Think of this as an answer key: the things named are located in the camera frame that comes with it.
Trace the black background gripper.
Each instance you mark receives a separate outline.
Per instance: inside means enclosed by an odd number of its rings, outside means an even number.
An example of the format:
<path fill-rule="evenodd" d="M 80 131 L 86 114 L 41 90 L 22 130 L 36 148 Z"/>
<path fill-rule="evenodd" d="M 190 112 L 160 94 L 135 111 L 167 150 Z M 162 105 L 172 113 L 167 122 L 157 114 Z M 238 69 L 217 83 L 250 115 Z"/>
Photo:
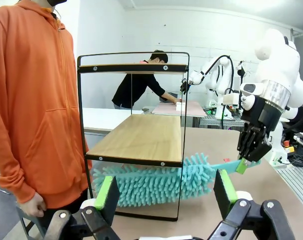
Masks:
<path fill-rule="evenodd" d="M 181 86 L 180 86 L 180 92 L 183 94 L 183 95 L 186 95 L 190 89 L 190 84 L 188 83 L 188 80 L 187 79 L 183 79 L 181 81 Z"/>

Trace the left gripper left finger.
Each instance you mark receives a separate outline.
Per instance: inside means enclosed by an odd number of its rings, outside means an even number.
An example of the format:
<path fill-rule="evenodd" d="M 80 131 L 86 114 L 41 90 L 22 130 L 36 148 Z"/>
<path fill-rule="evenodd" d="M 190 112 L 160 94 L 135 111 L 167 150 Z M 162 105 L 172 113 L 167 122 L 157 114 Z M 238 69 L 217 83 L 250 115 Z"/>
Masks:
<path fill-rule="evenodd" d="M 120 237 L 112 229 L 112 223 L 120 198 L 117 180 L 106 176 L 96 198 L 83 203 L 72 214 L 58 210 L 53 215 L 44 238 L 46 240 L 81 240 L 93 237 L 95 240 L 118 240 Z"/>

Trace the person's right hand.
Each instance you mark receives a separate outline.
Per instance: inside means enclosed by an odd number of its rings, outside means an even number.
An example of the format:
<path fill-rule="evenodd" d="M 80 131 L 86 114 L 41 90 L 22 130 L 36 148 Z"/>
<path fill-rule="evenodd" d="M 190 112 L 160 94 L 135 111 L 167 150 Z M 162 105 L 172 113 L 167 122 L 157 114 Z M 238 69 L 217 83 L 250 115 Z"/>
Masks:
<path fill-rule="evenodd" d="M 30 217 L 42 218 L 47 210 L 44 199 L 37 192 L 29 201 L 18 205 Z"/>

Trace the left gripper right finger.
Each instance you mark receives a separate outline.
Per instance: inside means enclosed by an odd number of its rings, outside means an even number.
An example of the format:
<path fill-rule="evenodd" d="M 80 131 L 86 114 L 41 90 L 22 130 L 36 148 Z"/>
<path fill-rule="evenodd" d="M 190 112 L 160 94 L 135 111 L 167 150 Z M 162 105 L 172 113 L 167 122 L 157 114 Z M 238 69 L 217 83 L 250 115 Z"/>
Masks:
<path fill-rule="evenodd" d="M 241 231 L 252 231 L 258 240 L 294 240 L 295 235 L 278 200 L 257 204 L 237 195 L 226 170 L 217 170 L 214 194 L 222 221 L 208 237 L 210 240 L 236 240 Z"/>

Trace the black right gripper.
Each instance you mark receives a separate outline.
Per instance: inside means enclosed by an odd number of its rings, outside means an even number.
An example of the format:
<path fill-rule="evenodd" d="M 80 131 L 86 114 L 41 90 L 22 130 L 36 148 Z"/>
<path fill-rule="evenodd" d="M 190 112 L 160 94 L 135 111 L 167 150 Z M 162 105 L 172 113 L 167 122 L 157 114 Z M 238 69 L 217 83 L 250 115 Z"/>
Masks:
<path fill-rule="evenodd" d="M 253 105 L 244 110 L 241 119 L 252 125 L 245 125 L 239 134 L 236 172 L 243 174 L 248 167 L 256 165 L 271 149 L 269 134 L 276 129 L 282 112 L 264 98 L 254 96 Z"/>

